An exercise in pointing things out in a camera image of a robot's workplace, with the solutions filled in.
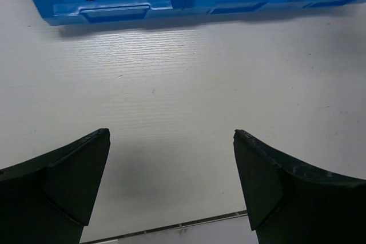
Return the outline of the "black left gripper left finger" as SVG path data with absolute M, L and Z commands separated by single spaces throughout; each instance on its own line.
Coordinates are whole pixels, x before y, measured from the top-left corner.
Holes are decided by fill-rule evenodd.
M 110 149 L 109 129 L 1 170 L 1 243 L 79 243 Z

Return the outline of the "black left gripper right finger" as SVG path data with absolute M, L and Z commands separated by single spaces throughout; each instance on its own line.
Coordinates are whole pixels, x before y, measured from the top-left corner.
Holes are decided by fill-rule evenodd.
M 244 130 L 233 146 L 259 243 L 365 242 L 365 180 L 310 165 Z

